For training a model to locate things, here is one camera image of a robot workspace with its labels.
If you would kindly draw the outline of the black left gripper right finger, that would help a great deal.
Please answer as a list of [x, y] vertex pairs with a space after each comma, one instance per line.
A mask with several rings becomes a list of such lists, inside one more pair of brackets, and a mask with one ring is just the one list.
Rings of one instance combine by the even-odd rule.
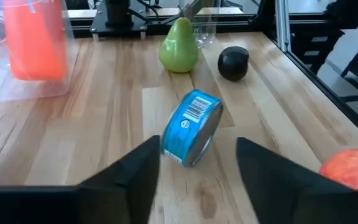
[[237, 138], [236, 159], [260, 223], [358, 223], [358, 190], [247, 138]]

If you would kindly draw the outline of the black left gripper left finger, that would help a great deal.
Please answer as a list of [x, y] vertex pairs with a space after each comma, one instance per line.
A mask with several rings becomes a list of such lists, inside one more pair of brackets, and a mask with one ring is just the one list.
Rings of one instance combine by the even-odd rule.
[[0, 185], [0, 223], [147, 223], [157, 191], [154, 135], [75, 185]]

